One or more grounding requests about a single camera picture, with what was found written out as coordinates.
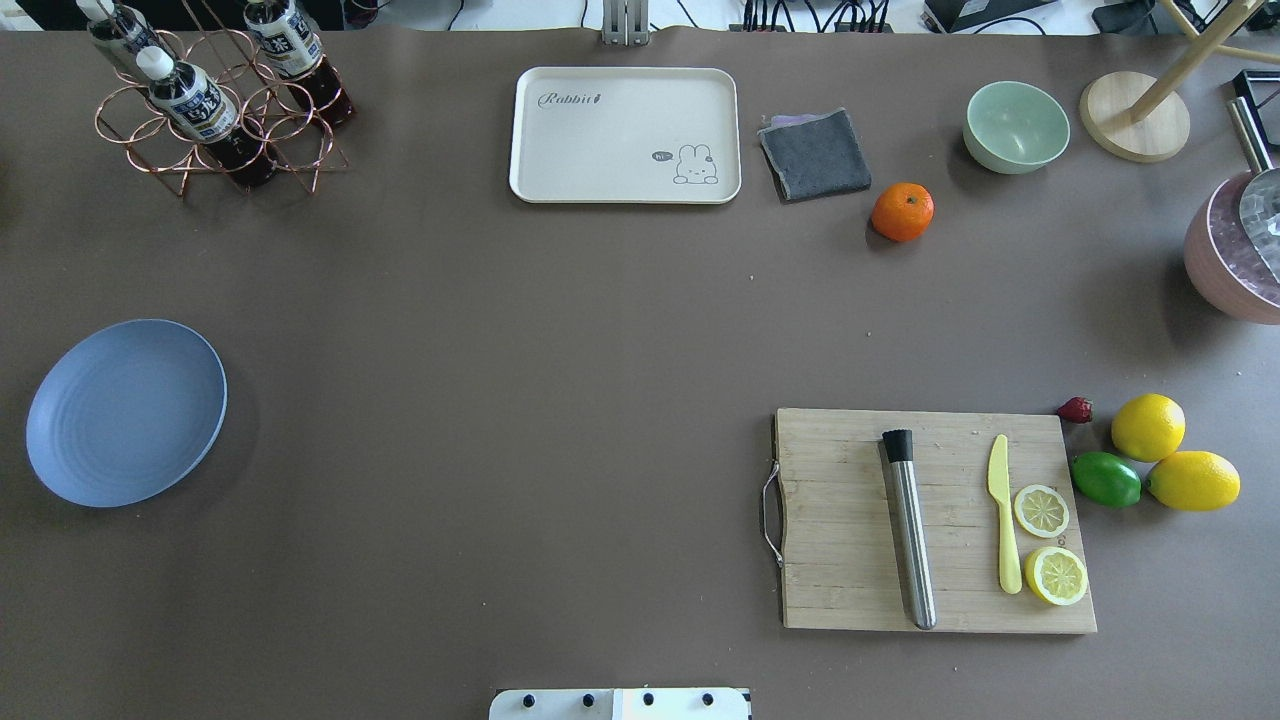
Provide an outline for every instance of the gray tabletop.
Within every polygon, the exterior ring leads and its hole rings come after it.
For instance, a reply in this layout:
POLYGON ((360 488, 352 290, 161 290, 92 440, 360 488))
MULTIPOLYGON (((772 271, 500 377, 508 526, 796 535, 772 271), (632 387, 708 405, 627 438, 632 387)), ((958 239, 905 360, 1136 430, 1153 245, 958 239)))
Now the gray tabletop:
MULTIPOLYGON (((1187 147, 1138 165, 1083 132, 1084 86, 1175 38, 369 31, 326 38, 361 113, 308 199, 197 178, 186 201, 91 128, 78 33, 0 33, 0 716, 484 717, 495 689, 735 685, 762 719, 1263 717, 1280 523, 1276 331, 1181 265, 1245 169, 1215 58, 1187 147), (507 187, 526 68, 718 67, 742 190, 722 206, 531 206, 507 187), (1050 168, 968 158, 969 95, 1068 109, 1050 168), (869 192, 785 205, 755 137, 849 109, 869 192), (891 182, 937 219, 867 228, 891 182), (229 378, 212 451, 160 496, 70 505, 26 457, 32 397, 132 318, 205 334, 229 378), (787 630, 759 536, 776 409, 1051 413, 1142 392, 1244 478, 1207 515, 1080 501, 1098 633, 787 630)), ((602 156, 602 163, 608 158, 602 156)))

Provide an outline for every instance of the rectangular tray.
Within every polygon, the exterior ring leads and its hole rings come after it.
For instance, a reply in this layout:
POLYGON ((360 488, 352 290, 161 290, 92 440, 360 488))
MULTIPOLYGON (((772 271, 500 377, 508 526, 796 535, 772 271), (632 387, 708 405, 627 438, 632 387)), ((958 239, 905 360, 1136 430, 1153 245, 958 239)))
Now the rectangular tray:
POLYGON ((914 434, 938 624, 931 633, 1096 633, 1092 589, 1075 605, 1048 605, 997 580, 996 503, 987 460, 1009 436, 1010 491, 1056 489, 1066 530, 1041 539, 1016 527, 1019 560, 1061 544, 1084 557, 1075 496, 1056 415, 778 410, 774 424, 782 491, 782 624, 787 628, 922 632, 911 624, 893 544, 881 433, 914 434))
POLYGON ((737 87, 716 68, 530 68, 512 192, 527 202, 719 204, 741 187, 737 87))

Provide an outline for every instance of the black box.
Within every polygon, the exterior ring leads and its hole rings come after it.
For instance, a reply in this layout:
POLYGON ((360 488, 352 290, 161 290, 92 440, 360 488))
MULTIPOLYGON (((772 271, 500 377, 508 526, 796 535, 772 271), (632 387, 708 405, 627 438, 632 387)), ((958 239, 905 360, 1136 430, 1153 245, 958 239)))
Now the black box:
POLYGON ((924 19, 938 32, 956 32, 1042 8, 1056 0, 924 0, 924 19))

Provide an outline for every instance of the green bowl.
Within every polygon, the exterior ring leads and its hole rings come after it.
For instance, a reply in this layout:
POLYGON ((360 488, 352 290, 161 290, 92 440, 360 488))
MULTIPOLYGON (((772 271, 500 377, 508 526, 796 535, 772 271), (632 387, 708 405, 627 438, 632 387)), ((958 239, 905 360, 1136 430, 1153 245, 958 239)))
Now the green bowl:
POLYGON ((1043 168, 1070 138, 1062 106, 1033 85, 993 82, 969 99, 964 145, 989 170, 1018 176, 1043 168))

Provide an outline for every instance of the lemon slice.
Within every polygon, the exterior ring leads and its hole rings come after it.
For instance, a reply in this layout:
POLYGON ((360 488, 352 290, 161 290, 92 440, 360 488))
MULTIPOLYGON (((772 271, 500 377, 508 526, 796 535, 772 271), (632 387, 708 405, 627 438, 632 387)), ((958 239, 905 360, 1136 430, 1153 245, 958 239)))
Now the lemon slice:
POLYGON ((1071 514, 1066 501, 1048 486, 1027 486, 1014 498, 1014 518, 1028 533, 1038 538, 1056 538, 1066 529, 1071 514))
POLYGON ((1027 584, 1050 605, 1075 605, 1089 589, 1089 574, 1078 555, 1050 546, 1027 556, 1027 584))

